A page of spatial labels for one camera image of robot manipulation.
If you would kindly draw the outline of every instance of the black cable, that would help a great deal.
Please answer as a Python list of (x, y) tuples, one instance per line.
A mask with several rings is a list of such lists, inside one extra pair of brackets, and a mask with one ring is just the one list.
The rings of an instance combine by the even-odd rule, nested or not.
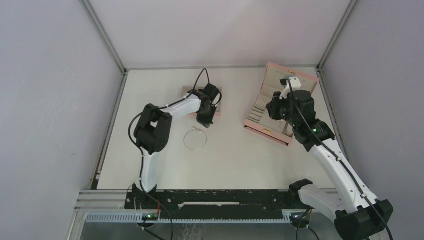
[(147, 228), (144, 228), (143, 229), (146, 233), (148, 233), (148, 234), (150, 234), (150, 235), (152, 235), (153, 237), (155, 237), (155, 238), (157, 238), (157, 239), (159, 239), (159, 240), (165, 240), (165, 239), (163, 239), (162, 237), (160, 237), (160, 236), (158, 236), (158, 235), (156, 235), (156, 234), (154, 234), (152, 231), (150, 231), (149, 229), (147, 229)]
[(299, 221), (299, 225), (297, 225), (297, 229), (296, 229), (296, 240), (299, 240), (299, 229), (301, 228), (301, 223), (302, 223), (302, 220), (304, 219), (304, 217), (306, 217), (306, 215), (308, 215), (308, 213), (309, 213), (309, 211), (311, 211), (312, 210), (312, 208), (308, 208), (303, 214), (302, 214), (302, 217), (300, 218), (300, 221)]
[(308, 226), (307, 228), (315, 235), (316, 239), (320, 240), (318, 234), (310, 226)]
[[(309, 131), (312, 133), (312, 135), (318, 140), (319, 144), (321, 144), (327, 151), (329, 151), (334, 157), (335, 159), (339, 159), (339, 156), (332, 151), (327, 145), (325, 145), (318, 137), (317, 135), (315, 135), (314, 131), (311, 129), (311, 127), (309, 126), (308, 122), (306, 121), (305, 117), (303, 116), (301, 110), (299, 109), (299, 106), (296, 102), (296, 98), (295, 98), (295, 93), (293, 91), (292, 88), (292, 83), (290, 81), (290, 79), (288, 79), (288, 85), (290, 87), (290, 92), (291, 92), (291, 97), (293, 99), (293, 103), (294, 106), (296, 107), (297, 112), (299, 113), (300, 117), (302, 118), (303, 122), (306, 124), (307, 128), (309, 129)], [(356, 180), (356, 178), (354, 177), (354, 175), (352, 174), (352, 172), (349, 170), (349, 168), (346, 166), (346, 164), (340, 160), (339, 163), (341, 163), (341, 165), (343, 166), (343, 168), (346, 170), (346, 172), (349, 174), (349, 176), (352, 178), (353, 182), (355, 183), (358, 191), (360, 192), (361, 195), (364, 194), (364, 191), (362, 190), (360, 184), (358, 183), (358, 181)], [(389, 229), (389, 226), (387, 225), (386, 221), (384, 220), (384, 218), (380, 215), (379, 211), (377, 211), (377, 209), (374, 207), (374, 205), (371, 203), (371, 201), (368, 199), (367, 196), (363, 197), (365, 199), (365, 201), (371, 206), (371, 208), (375, 211), (375, 213), (377, 214), (377, 216), (380, 218), (380, 220), (383, 222), (385, 229), (387, 230), (388, 233), (388, 237), (390, 238), (390, 240), (393, 240), (393, 236), (392, 236), (392, 232)]]

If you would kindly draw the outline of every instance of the white table surface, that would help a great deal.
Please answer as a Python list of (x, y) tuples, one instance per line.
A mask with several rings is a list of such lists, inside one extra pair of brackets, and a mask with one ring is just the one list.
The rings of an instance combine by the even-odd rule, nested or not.
[[(295, 68), (316, 76), (313, 67)], [(97, 189), (127, 189), (139, 176), (141, 153), (128, 138), (130, 121), (145, 105), (173, 103), (184, 86), (192, 86), (201, 69), (132, 70), (128, 74)], [(265, 68), (209, 69), (210, 82), (222, 87), (222, 116), (206, 129), (188, 115), (172, 123), (169, 143), (161, 152), (157, 189), (288, 189), (308, 178), (321, 189), (333, 189), (318, 162), (295, 139), (289, 147), (244, 129), (264, 78)], [(207, 83), (206, 75), (198, 86)], [(312, 94), (316, 117), (331, 128), (320, 85)], [(207, 134), (197, 151), (185, 147), (185, 134), (196, 126)]]

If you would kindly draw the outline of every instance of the silver hoop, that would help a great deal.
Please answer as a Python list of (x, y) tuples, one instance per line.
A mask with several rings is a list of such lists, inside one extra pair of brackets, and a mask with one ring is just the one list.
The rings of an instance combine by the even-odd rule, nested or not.
[[(187, 135), (189, 134), (189, 133), (191, 133), (191, 132), (193, 132), (193, 131), (197, 131), (197, 132), (201, 132), (201, 133), (203, 133), (204, 134), (204, 137), (206, 138), (206, 140), (204, 141), (204, 144), (201, 146), (201, 147), (199, 147), (199, 148), (190, 148), (189, 146), (187, 146), (187, 143), (186, 143), (186, 137), (187, 137)], [(205, 145), (206, 145), (206, 143), (208, 142), (208, 136), (206, 135), (206, 133), (202, 130), (202, 129), (199, 129), (199, 128), (196, 128), (195, 126), (193, 127), (193, 129), (191, 129), (190, 131), (188, 131), (186, 134), (185, 134), (185, 136), (184, 136), (184, 145), (185, 145), (185, 147), (186, 148), (188, 148), (188, 149), (190, 149), (190, 150), (194, 150), (194, 151), (196, 151), (196, 150), (200, 150), (200, 149), (202, 149)]]

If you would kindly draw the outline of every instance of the robotic arm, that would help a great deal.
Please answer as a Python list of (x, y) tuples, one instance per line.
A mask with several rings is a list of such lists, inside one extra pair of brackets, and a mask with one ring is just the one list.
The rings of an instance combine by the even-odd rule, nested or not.
[(284, 90), (275, 92), (266, 106), (270, 118), (285, 120), (293, 127), (296, 140), (325, 170), (340, 199), (321, 191), (308, 179), (291, 184), (290, 192), (334, 221), (344, 240), (363, 240), (383, 231), (393, 213), (390, 202), (380, 201), (359, 178), (331, 129), (316, 119), (315, 101), (309, 91), (300, 90), (299, 78), (289, 75), (280, 82)]
[(209, 128), (217, 110), (214, 102), (218, 95), (222, 97), (219, 89), (209, 83), (204, 89), (188, 91), (180, 100), (165, 107), (145, 106), (133, 133), (136, 146), (144, 155), (139, 166), (140, 176), (134, 183), (137, 189), (145, 193), (155, 189), (159, 153), (168, 144), (172, 122), (197, 113), (197, 122)]

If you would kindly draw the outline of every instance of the white wall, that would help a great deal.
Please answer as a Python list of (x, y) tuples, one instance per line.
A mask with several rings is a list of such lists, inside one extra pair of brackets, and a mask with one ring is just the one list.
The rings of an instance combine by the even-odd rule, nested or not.
[(121, 74), (77, 0), (0, 7), (1, 239), (63, 239)]
[(92, 0), (127, 68), (317, 65), (350, 0)]
[(350, 160), (394, 213), (394, 239), (424, 235), (424, 1), (362, 0), (323, 76)]

